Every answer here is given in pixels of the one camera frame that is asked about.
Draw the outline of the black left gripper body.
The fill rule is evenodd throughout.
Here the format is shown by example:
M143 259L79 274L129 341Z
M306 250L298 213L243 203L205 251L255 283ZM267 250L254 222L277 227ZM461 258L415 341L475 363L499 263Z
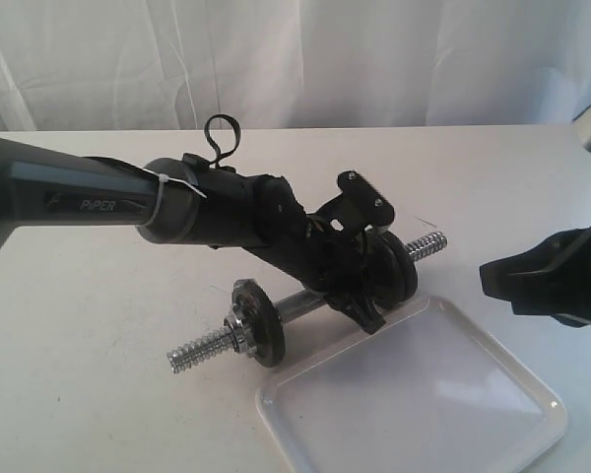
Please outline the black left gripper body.
M245 234L245 250L295 278L330 305L370 305L367 263L374 224L334 216L255 216Z

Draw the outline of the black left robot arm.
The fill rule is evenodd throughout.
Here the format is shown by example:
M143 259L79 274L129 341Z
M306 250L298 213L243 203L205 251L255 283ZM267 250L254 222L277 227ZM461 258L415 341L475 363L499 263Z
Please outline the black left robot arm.
M0 138L0 249L33 226L132 226L155 244L240 247L300 281L365 332L383 324L366 273L367 236L386 227L391 206L360 176L340 230L324 208L307 213L290 184L244 176L194 155L139 168Z

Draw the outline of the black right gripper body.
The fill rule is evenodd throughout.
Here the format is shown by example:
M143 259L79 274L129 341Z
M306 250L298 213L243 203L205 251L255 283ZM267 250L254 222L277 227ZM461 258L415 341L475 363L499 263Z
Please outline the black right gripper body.
M552 301L557 307L512 308L512 311L517 315L549 316L574 328L591 326L591 225L586 229L561 231L544 240L557 243L557 256L544 270L552 284Z

